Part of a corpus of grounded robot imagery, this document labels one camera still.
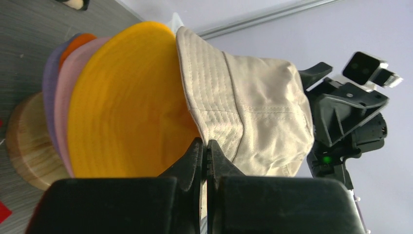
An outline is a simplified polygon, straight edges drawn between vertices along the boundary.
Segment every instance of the hat stitching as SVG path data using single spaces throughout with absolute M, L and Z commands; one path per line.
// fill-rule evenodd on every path
M 204 52 L 202 51 L 202 48 L 201 48 L 201 51 L 197 51 L 197 48 L 195 47 L 195 51 L 193 52 L 194 54 L 201 54 L 201 65 L 204 67 L 205 65 L 204 65 L 204 59 L 203 59 L 203 57 L 204 57 Z M 199 63 L 199 61 L 198 61 L 198 56 L 194 56 L 195 58 L 196 58 L 196 63 L 198 64 Z M 196 82 L 197 82 L 197 84 L 198 84 L 198 90 L 199 90 L 199 93 L 201 94 L 201 103 L 202 103 L 202 105 L 205 107 L 205 102 L 204 102 L 204 100 L 207 100 L 207 102 L 206 102 L 206 104 L 207 104 L 207 107 L 205 107 L 205 108 L 207 108 L 207 109 L 212 109 L 212 106 L 211 106 L 211 104 L 209 103 L 209 101 L 208 101 L 208 95 L 207 95 L 207 93 L 205 92 L 205 96 L 206 97 L 203 97 L 203 95 L 202 94 L 204 94 L 204 89 L 202 89 L 201 90 L 201 87 L 202 88 L 205 88 L 205 80 L 203 80 L 203 79 L 201 79 L 201 73 L 200 73 L 200 69 L 196 69 L 197 70 L 197 77 L 196 77 Z
M 185 49 L 185 52 L 187 53 L 187 58 L 192 58 L 192 56 L 191 56 L 191 51 L 189 51 L 188 49 L 187 49 L 187 47 L 185 46 L 184 47 L 184 49 Z M 202 51 L 202 48 L 201 48 L 201 51 L 198 51 L 198 48 L 197 47 L 195 47 L 195 51 L 194 51 L 194 54 L 201 54 L 201 57 L 203 57 L 204 55 L 203 55 L 203 51 Z M 195 57 L 195 59 L 196 59 L 196 63 L 198 63 L 199 61 L 198 61 L 198 56 L 194 56 Z M 189 67 L 190 67 L 190 70 L 192 71 L 192 60 L 191 59 L 188 59 L 188 61 L 189 61 Z M 192 97 L 193 97 L 193 80 L 195 80 L 195 82 L 197 82 L 197 84 L 198 84 L 198 91 L 199 91 L 199 93 L 200 93 L 200 98 L 201 98 L 201 105 L 205 108 L 205 109 L 212 109 L 212 107 L 211 107 L 211 105 L 209 105 L 209 107 L 208 107 L 208 105 L 206 106 L 205 105 L 205 102 L 203 101 L 203 100 L 208 100 L 208 95 L 206 95 L 206 98 L 203 96 L 203 91 L 201 90 L 201 86 L 202 87 L 204 87 L 204 85 L 201 85 L 201 79 L 200 79 L 200 77 L 201 77 L 201 74 L 200 74 L 200 70 L 199 69 L 197 69 L 197 78 L 196 79 L 193 79 L 193 76 L 192 76 L 192 72 L 190 73 L 191 74 L 191 76 L 190 76 L 190 80 L 191 80 L 191 85 L 192 85 L 192 87 L 191 87 L 191 90 L 192 90 Z
M 291 175 L 291 172 L 290 172 L 290 170 L 289 170 L 289 168 L 288 168 L 288 164 L 282 166 L 282 169 L 281 169 L 281 170 L 282 170 L 282 172 L 284 173 L 285 176 Z
M 232 111 L 223 111 L 223 110 L 205 110 L 205 109 L 199 109 L 199 108 L 191 108 L 191 110 L 198 110 L 198 111 L 213 111 L 213 112 L 224 112 L 224 113 L 229 113 L 229 114 L 234 114 L 238 115 L 238 113 L 234 113 Z M 256 113 L 256 114 L 279 114 L 279 113 L 291 113 L 291 114 L 296 114 L 294 112 L 250 112 L 246 111 L 248 113 Z M 295 117 L 287 118 L 287 117 L 274 117 L 275 119 L 296 119 Z
M 298 70 L 297 70 L 297 69 L 294 69 L 294 74 L 293 74 L 293 75 L 295 75 L 295 74 L 297 74 L 297 73 L 298 73 Z M 298 79 L 298 82 L 299 82 L 300 87 L 303 87 L 303 86 L 302 86 L 302 82 L 301 82 L 301 78 Z M 302 109 L 301 105 L 298 105 L 298 107 L 299 107 L 299 109 L 301 110 L 301 113 L 305 113 L 304 110 Z M 303 117 L 304 117 L 305 127 L 307 128 L 308 134 L 312 136 L 312 135 L 313 135 L 313 129 L 312 129 L 313 124 L 312 124 L 312 121 L 310 121 L 310 119 L 309 119 L 306 115 L 304 115 L 304 114 L 302 114 L 302 115 L 303 115 Z
M 179 43 L 177 43 L 177 46 L 178 46 L 178 51 L 184 51 L 185 54 L 187 55 L 187 58 L 190 58 L 190 54 L 189 54 L 189 51 L 187 50 L 187 47 L 186 47 L 186 46 L 184 46 L 184 47 L 182 48 Z M 182 58 L 181 58 L 181 56 L 180 56 L 180 53 L 178 53 L 178 54 L 179 54 L 179 56 L 178 56 L 178 57 L 179 57 L 179 61 L 182 62 Z M 192 61 L 191 61 L 190 59 L 187 59 L 186 63 L 189 64 L 189 68 L 190 68 L 189 71 L 188 71 L 188 75 L 189 75 L 189 77 L 190 77 L 190 79 L 189 79 L 189 86 L 190 86 L 190 90 L 191 90 L 191 92 L 192 92 L 191 96 L 193 96 L 193 79 L 192 79 L 193 74 L 192 74 L 192 69 L 191 69 L 191 67 L 192 67 Z M 196 116 L 194 115 L 194 112 L 193 112 L 192 110 L 198 108 L 198 105 L 197 105 L 196 102 L 194 102 L 193 100 L 191 100 L 191 99 L 188 98 L 188 96 L 189 96 L 189 95 L 188 95 L 188 91 L 187 91 L 187 89 L 185 89 L 186 76 L 184 75 L 184 72 L 182 72 L 182 74 L 181 74 L 181 80 L 182 80 L 182 83 L 184 84 L 184 92 L 185 92 L 186 98 L 187 98 L 187 100 L 188 100 L 189 112 L 190 112 L 192 118 L 193 118 L 194 120 L 197 120 L 198 117 L 196 117 Z M 201 127 L 201 125 L 200 125 L 200 121 L 194 121 L 194 122 L 195 122 L 195 124 L 196 124 L 196 126 L 197 126 L 197 128 L 198 128 L 198 131 L 199 131 L 199 132 L 202 132 L 202 131 L 201 131 L 202 127 Z M 205 138 L 203 134 L 200 134 L 200 136 L 201 136 L 201 139 L 203 140 L 203 142 L 204 142 L 204 144 L 205 144 L 206 141 L 207 141 L 207 139 L 208 139 L 209 137 L 206 136 L 206 138 Z
M 209 69 L 209 66 L 206 66 L 206 64 L 205 64 L 205 47 L 201 45 L 200 50 L 201 50 L 201 57 L 200 57 L 201 62 L 200 63 L 202 65 L 202 67 L 204 67 L 204 68 L 208 67 L 208 69 Z M 203 76 L 198 76 L 198 79 L 199 79 L 199 81 L 202 81 L 202 83 L 203 83 L 203 85 L 202 85 L 203 89 L 202 90 L 205 92 L 206 102 L 209 106 L 209 109 L 214 110 L 214 106 L 216 107 L 216 109 L 218 109 L 218 105 L 214 102 L 214 100 L 210 101 L 210 95 L 208 95 L 208 92 L 207 92 L 207 79 L 206 79 L 206 76 L 205 76 L 205 71 L 204 71 Z
M 222 87 L 221 87 L 221 84 L 219 83 L 219 81 L 220 81 L 220 76 L 218 76 L 218 70 L 216 69 L 218 66 L 217 66 L 217 61 L 215 60 L 214 61 L 214 68 L 215 68 L 215 71 L 216 71 L 216 79 L 218 80 L 218 93 L 219 93 L 219 98 L 220 98 L 220 100 L 221 100 L 221 103 L 222 103 L 222 105 L 224 104 L 223 103 L 223 101 L 222 101 L 222 96 L 224 96 L 224 100 L 225 100 L 225 103 L 226 103 L 226 107 L 227 108 L 229 108 L 230 110 L 232 109 L 232 108 L 230 108 L 230 104 L 229 104 L 229 101 L 228 101 L 228 99 L 227 99 L 227 96 L 225 95 L 226 94 L 226 91 L 227 91 L 227 89 L 228 89 L 228 87 L 227 87 L 227 85 L 226 85 L 226 82 L 225 81 L 223 81 L 222 83 L 223 83 L 223 87 L 224 87 L 224 92 L 221 92 L 221 89 L 222 89 Z M 227 64 L 225 64 L 226 65 L 226 71 L 228 71 L 229 70 L 229 68 L 228 68 L 228 65 Z M 228 115 L 223 115 L 223 118 L 225 119 L 224 120 L 224 123 L 225 123 L 225 126 L 224 126 L 224 128 L 225 129 L 227 129 L 227 128 L 229 128 L 229 129 L 231 129 L 232 128 L 232 124 L 234 124 L 234 123 L 237 123 L 238 121 L 236 120 L 236 118 L 240 118 L 239 117 L 239 113 L 238 112 L 236 112 L 236 113 L 234 113 L 234 112 L 226 112 L 226 113 L 231 113 L 231 114 L 228 114 Z M 238 145 L 236 144 L 236 143 L 234 143 L 234 142 L 236 142 L 236 137 L 229 137 L 229 136 L 226 136 L 225 137 L 225 139 L 229 139 L 229 142 L 228 142 L 228 152 L 234 152 L 235 150 L 234 150 L 234 148 L 238 148 Z M 236 151 L 235 151 L 235 153 L 234 153 L 234 155 L 227 155 L 228 157 L 231 157 L 232 158 L 232 160 L 235 158 L 235 155 L 236 155 Z
M 253 107 L 253 106 L 244 106 L 246 109 L 249 109 L 249 110 L 256 110 L 256 109 L 258 109 L 258 110 L 262 110 L 262 109 L 264 109 L 264 110 L 267 110 L 267 109 L 285 109 L 285 110 L 291 110 L 292 108 L 291 107 L 280 107 L 280 106 L 272 106 L 272 107 L 259 107 L 259 108 L 257 108 L 257 107 Z
M 239 120 L 240 120 L 241 126 L 242 126 L 242 128 L 243 128 L 243 134 L 242 134 L 241 137 L 240 137 L 240 142 L 238 143 L 238 146 L 236 147 L 237 149 L 235 150 L 234 157 L 233 157 L 233 159 L 231 160 L 231 162 L 233 162 L 233 161 L 235 160 L 235 158 L 237 157 L 238 151 L 239 151 L 239 149 L 240 149 L 241 142 L 243 141 L 244 132 L 245 132 L 245 127 L 244 127 L 244 122 L 243 122 L 243 120 L 242 120 L 242 118 L 241 118 L 241 116 L 240 116 L 240 112 L 239 112 L 239 109 L 238 109 L 238 102 L 236 101 L 236 97 L 235 97 L 235 92 L 234 92 L 235 87 L 234 87 L 234 82 L 233 82 L 233 77 L 232 77 L 232 71 L 231 71 L 231 69 L 229 68 L 228 59 L 227 59 L 227 57 L 226 57 L 225 52 L 222 52 L 222 55 L 224 56 L 224 60 L 225 60 L 226 67 L 228 68 L 229 79 L 230 79 L 230 81 L 231 81 L 232 91 L 233 91 L 232 94 L 233 94 L 233 96 L 234 96 L 235 108 L 236 108 L 236 110 L 237 110 L 237 114 L 238 114 L 238 118 L 239 118 Z
M 201 53 L 201 59 L 202 59 L 202 65 L 203 65 L 203 67 L 205 68 L 207 68 L 208 69 L 208 75 L 210 75 L 210 76 L 212 76 L 213 74 L 212 74 L 212 70 L 211 70 L 211 66 L 209 66 L 209 64 L 210 64 L 210 61 L 209 61 L 209 56 L 207 55 L 206 56 L 206 63 L 208 64 L 208 66 L 205 66 L 205 63 L 204 63 L 204 52 L 205 52 L 205 46 L 203 46 L 202 47 L 202 53 Z M 217 69 L 214 69 L 214 71 L 215 71 L 215 77 L 218 77 L 218 71 L 217 71 Z M 203 80 L 204 80 L 204 83 L 206 84 L 207 83 L 207 81 L 206 81 L 206 76 L 205 76 L 205 74 L 204 74 L 204 76 L 202 77 L 203 78 Z M 212 77 L 209 77 L 209 84 L 210 84 L 210 89 L 213 89 L 213 85 L 212 85 Z M 216 104 L 216 102 L 214 102 L 214 97 L 212 97 L 212 95 L 208 95 L 207 94 L 207 92 L 206 92 L 206 97 L 207 97 L 207 101 L 208 101 L 208 103 L 212 103 L 212 105 L 215 105 L 216 106 L 216 109 L 219 109 L 219 107 L 218 107 L 218 105 Z M 223 102 L 222 102 L 222 98 L 221 98 L 221 95 L 218 95 L 218 100 L 219 100 L 219 102 L 221 103 L 221 105 L 223 104 Z
M 189 54 L 188 54 L 189 51 L 186 50 L 186 47 L 184 47 L 183 49 L 185 49 L 185 53 L 187 54 L 187 56 L 189 56 Z M 189 62 L 189 64 L 190 64 L 190 67 L 192 67 L 192 61 L 189 59 L 188 62 Z M 211 67 L 210 67 L 210 66 L 208 66 L 208 69 L 209 69 L 209 73 L 212 74 L 212 71 L 211 71 Z M 189 75 L 190 75 L 191 78 L 193 77 L 193 76 L 192 76 L 192 70 L 189 71 Z M 197 78 L 199 79 L 199 80 L 197 80 L 198 82 L 200 82 L 201 79 L 203 78 L 202 81 L 204 82 L 204 84 L 206 84 L 206 77 L 205 77 L 205 76 L 201 76 L 201 75 L 198 73 Z M 191 80 L 190 83 L 191 83 L 191 85 L 192 85 L 191 90 L 193 90 L 193 80 Z M 214 103 L 213 101 L 210 102 L 208 99 L 209 99 L 209 97 L 208 97 L 208 95 L 207 95 L 207 102 L 209 102 L 209 103 L 211 103 L 211 102 Z M 203 102 L 202 102 L 202 105 L 203 105 L 203 109 L 204 109 L 205 111 L 213 111 L 213 112 L 217 111 L 217 110 L 214 110 L 211 105 L 210 105 L 211 110 L 207 110 L 207 108 L 206 108 L 206 106 L 204 105 Z M 234 117 L 233 117 L 232 115 L 229 115 L 229 116 L 228 116 L 228 115 L 224 115 L 224 116 L 222 116 L 222 117 L 225 119 L 225 121 L 224 121 L 225 126 L 223 126 L 224 128 L 227 128 L 227 127 L 228 127 L 228 121 L 234 122 Z M 206 139 L 205 139 L 204 137 L 202 137 L 203 140 L 204 140 L 204 142 L 206 142 L 207 140 L 209 140 L 209 138 L 210 138 L 210 132 L 209 132 L 207 129 L 201 128 L 197 121 L 196 121 L 196 125 L 197 125 L 197 127 L 198 127 L 199 130 L 200 130 L 200 129 L 203 129 L 202 132 L 204 132 L 204 134 L 205 134 L 205 136 L 206 136 Z M 235 140 L 235 139 L 230 138 L 230 144 L 231 144 L 231 145 L 234 145 L 234 144 L 233 144 L 233 141 L 234 141 L 234 140 Z
M 226 56 L 226 54 L 225 53 L 223 53 L 223 55 L 224 55 L 224 58 L 225 58 L 225 61 L 226 61 L 226 64 L 227 64 L 227 67 L 229 67 L 229 65 L 228 65 L 228 59 L 227 59 L 227 56 Z M 234 79 L 234 76 L 232 75 L 232 73 L 231 73 L 231 70 L 228 68 L 228 70 L 229 70 L 229 73 L 230 73 L 230 78 L 232 79 L 231 81 L 232 81 L 232 85 L 234 86 L 235 84 L 234 84 L 234 82 L 233 82 L 233 79 Z M 240 104 L 241 103 L 239 103 L 239 102 L 236 102 L 236 106 L 237 106 L 237 111 L 239 111 L 239 107 L 240 107 Z M 243 105 L 241 105 L 242 106 L 242 108 L 245 108 L 245 109 L 248 109 L 249 108 L 249 106 L 243 106 Z M 276 113 L 292 113 L 292 114 L 299 114 L 302 118 L 301 118 L 301 121 L 305 124 L 305 120 L 304 120 L 304 116 L 303 116 L 303 112 L 302 112 L 302 110 L 301 110 L 301 113 L 296 113 L 296 112 L 291 112 L 291 111 L 283 111 L 283 112 L 280 112 L 280 111 L 271 111 L 271 110 L 288 110 L 289 108 L 279 108 L 279 107 L 268 107 L 268 108 L 264 108 L 264 110 L 268 110 L 269 112 L 263 112 L 263 111 L 259 111 L 259 112 L 257 112 L 258 114 L 265 114 L 265 113 L 267 113 L 267 114 L 276 114 Z M 296 118 L 279 118 L 279 117 L 276 117 L 276 118 L 274 118 L 274 119 L 296 119 Z M 242 135 L 242 138 L 241 138 L 241 140 L 240 140 L 240 144 L 238 145 L 238 149 L 237 149 L 237 152 L 236 152 L 236 154 L 235 154 L 235 156 L 238 154 L 238 151 L 239 151 L 239 147 L 240 147 L 240 145 L 241 145 L 241 143 L 242 143 L 242 140 L 243 140 L 243 137 L 245 136 L 245 131 L 246 131 L 247 129 L 245 129 L 244 127 L 243 127 L 243 135 Z M 272 166 L 270 166 L 269 168 L 267 168 L 266 169 L 266 174 L 268 173 L 268 171 L 271 169 L 271 167 Z M 286 168 L 284 167 L 283 168 L 283 173 L 284 173 L 284 175 L 289 175 L 289 174 L 287 174 L 288 173 L 288 170 L 286 170 Z
M 179 46 L 179 43 L 176 43 L 176 48 L 177 48 L 177 51 L 178 51 L 178 60 L 179 60 L 179 64 L 180 64 L 180 66 L 179 66 L 179 69 L 180 69 L 180 72 L 181 72 L 181 82 L 182 82 L 182 87 L 183 87 L 183 90 L 184 90 L 184 97 L 185 97 L 185 101 L 186 101 L 186 103 L 187 103 L 187 108 L 188 108 L 188 111 L 190 111 L 191 110 L 191 106 L 190 106 L 190 100 L 188 99 L 188 95 L 187 95 L 187 90 L 185 89 L 185 81 L 184 81 L 184 71 L 183 71 L 183 66 L 182 66 L 182 58 L 181 58 L 181 50 L 180 50 L 180 46 Z

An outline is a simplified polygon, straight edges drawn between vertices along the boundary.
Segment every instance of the green light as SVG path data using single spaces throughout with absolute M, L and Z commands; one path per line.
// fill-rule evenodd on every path
M 323 162 L 324 163 L 330 163 L 331 161 L 333 161 L 329 156 L 323 157 Z

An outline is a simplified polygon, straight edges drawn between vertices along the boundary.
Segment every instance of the white wall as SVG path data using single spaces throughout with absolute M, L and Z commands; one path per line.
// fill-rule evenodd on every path
M 201 32 L 300 0 L 117 0 L 146 21 L 167 23 L 177 12 L 186 27 Z
M 325 7 L 210 39 L 221 50 L 292 61 L 306 69 L 319 61 L 341 73 L 353 52 L 389 62 L 405 80 L 379 92 L 389 135 L 383 149 L 347 163 L 373 234 L 413 234 L 413 1 L 343 0 Z M 310 176 L 307 165 L 299 176 Z

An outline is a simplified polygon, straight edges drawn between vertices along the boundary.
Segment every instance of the yellow bucket hat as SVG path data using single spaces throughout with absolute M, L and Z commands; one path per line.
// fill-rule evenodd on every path
M 195 137 L 174 34 L 143 22 L 119 33 L 89 60 L 69 108 L 75 177 L 158 176 Z

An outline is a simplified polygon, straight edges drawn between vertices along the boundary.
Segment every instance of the camera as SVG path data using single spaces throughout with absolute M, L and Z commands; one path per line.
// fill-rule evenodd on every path
M 358 51 L 354 53 L 342 74 L 359 85 L 372 82 L 381 87 L 393 88 L 403 79 L 387 67 L 386 61 Z

